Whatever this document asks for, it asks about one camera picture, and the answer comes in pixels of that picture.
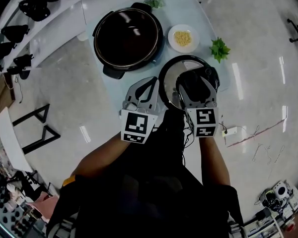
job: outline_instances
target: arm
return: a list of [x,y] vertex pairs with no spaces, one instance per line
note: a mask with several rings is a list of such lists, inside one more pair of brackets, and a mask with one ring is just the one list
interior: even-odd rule
[[87,178],[98,176],[106,167],[112,164],[129,146],[129,142],[122,141],[120,132],[106,143],[86,155],[73,171],[73,175]]
[[203,185],[230,185],[227,167],[214,138],[202,137],[199,141]]

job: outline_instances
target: white panel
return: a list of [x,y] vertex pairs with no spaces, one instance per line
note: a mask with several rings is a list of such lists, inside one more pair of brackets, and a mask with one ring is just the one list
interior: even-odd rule
[[0,139],[13,168],[32,172],[16,138],[7,107],[0,113]]

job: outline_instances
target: leafy herb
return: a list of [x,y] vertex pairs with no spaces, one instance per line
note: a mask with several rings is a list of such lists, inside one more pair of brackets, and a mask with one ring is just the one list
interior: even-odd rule
[[212,55],[218,62],[221,60],[227,59],[227,55],[229,54],[230,49],[225,45],[222,38],[217,38],[216,40],[212,40],[213,45],[210,47],[212,51]]
[[144,3],[150,5],[152,8],[160,8],[163,7],[163,0],[145,0]]

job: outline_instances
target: cable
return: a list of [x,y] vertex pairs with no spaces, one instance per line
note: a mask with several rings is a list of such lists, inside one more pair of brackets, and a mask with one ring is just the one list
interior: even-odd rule
[[255,162],[255,161],[256,161],[256,154],[257,154],[257,152],[258,152],[259,147],[261,147],[261,146],[262,146],[261,144],[258,144],[258,147],[257,147],[257,149],[256,149],[256,151],[255,151],[255,154],[254,154],[254,157],[253,157],[253,159],[252,159],[252,162]]
[[21,101],[19,102],[19,104],[21,104],[22,103],[22,101],[23,101],[23,93],[22,93],[22,90],[21,90],[21,84],[20,84],[20,82],[19,82],[19,74],[15,77],[15,79],[14,79],[14,82],[15,83],[18,83],[19,84],[19,86],[20,86],[20,92],[21,92]]
[[264,146],[264,148],[265,148],[265,150],[266,150],[266,153],[267,153],[268,158],[270,159],[269,162],[267,163],[267,164],[269,165],[269,164],[271,163],[271,161],[272,161],[272,157],[270,157],[270,155],[269,155],[269,153],[268,153],[268,150],[270,149],[270,146],[268,146],[268,148],[266,148],[266,147]]
[[183,130],[186,130],[186,129],[189,129],[190,130],[190,133],[187,134],[187,136],[186,136],[186,139],[185,139],[185,142],[184,142],[184,146],[183,146],[183,150],[182,150],[182,159],[183,159],[183,162],[184,162],[184,164],[183,164],[184,166],[185,166],[185,157],[184,157],[184,154],[183,154],[184,149],[187,148],[187,147],[189,147],[194,142],[194,136],[193,136],[193,141],[188,146],[186,146],[187,143],[189,142],[189,136],[190,135],[193,135],[193,132],[192,132],[192,130],[191,130],[190,127],[186,127]]
[[276,162],[278,161],[278,159],[279,159],[279,156],[280,156],[280,154],[282,153],[282,151],[284,150],[284,148],[285,148],[285,146],[284,146],[284,145],[282,145],[282,147],[280,148],[280,151],[279,151],[278,157],[277,157],[277,159],[275,160],[275,162],[274,162],[274,163],[276,163]]
[[241,127],[241,126],[236,126],[236,127],[245,130],[245,132],[246,132],[248,135],[252,136],[252,137],[254,138],[254,140],[255,140],[256,133],[259,131],[259,125],[257,125],[257,127],[256,127],[256,129],[255,129],[255,132],[254,132],[253,134],[248,133],[248,131],[247,131],[244,127]]
[[225,129],[224,133],[227,134],[227,128],[226,128],[226,126],[224,126],[224,124],[223,123],[220,123],[220,122],[219,122],[219,124],[223,126],[223,128]]
[[3,75],[3,78],[4,78],[4,81],[5,81],[6,86],[9,88],[9,90],[12,90],[14,88],[14,84],[12,84],[12,88],[10,88],[9,85],[8,85],[8,83],[5,80],[5,76],[4,75]]

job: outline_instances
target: electronic device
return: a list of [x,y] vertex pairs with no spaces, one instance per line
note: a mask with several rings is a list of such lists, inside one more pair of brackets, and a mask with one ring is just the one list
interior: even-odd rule
[[281,200],[285,197],[289,197],[288,195],[288,189],[286,184],[283,181],[279,181],[275,184],[275,186],[272,188],[273,192],[275,193],[276,197]]
[[295,211],[298,209],[298,189],[289,182],[287,182],[287,184],[292,188],[292,195],[289,197],[288,203]]

